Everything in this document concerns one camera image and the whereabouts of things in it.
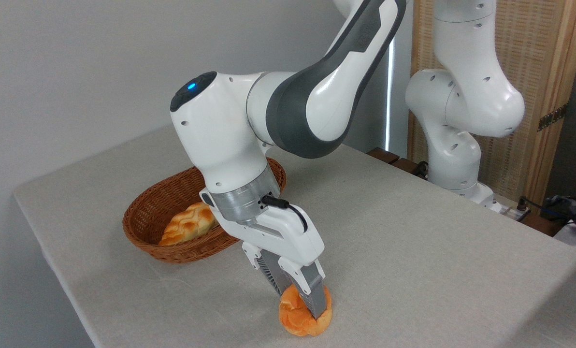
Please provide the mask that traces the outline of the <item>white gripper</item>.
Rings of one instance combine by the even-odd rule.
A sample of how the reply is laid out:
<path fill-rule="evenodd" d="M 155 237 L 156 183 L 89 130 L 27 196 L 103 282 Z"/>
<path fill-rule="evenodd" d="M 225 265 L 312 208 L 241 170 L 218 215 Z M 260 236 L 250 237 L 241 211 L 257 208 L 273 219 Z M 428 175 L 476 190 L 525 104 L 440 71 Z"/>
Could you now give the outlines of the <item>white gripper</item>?
<path fill-rule="evenodd" d="M 200 192 L 226 233 L 242 241 L 251 265 L 260 270 L 281 296 L 294 284 L 314 319 L 327 308 L 325 273 L 317 258 L 325 245 L 309 216 L 286 200 L 264 196 L 254 207 L 262 208 L 251 225 L 224 219 L 207 189 Z"/>

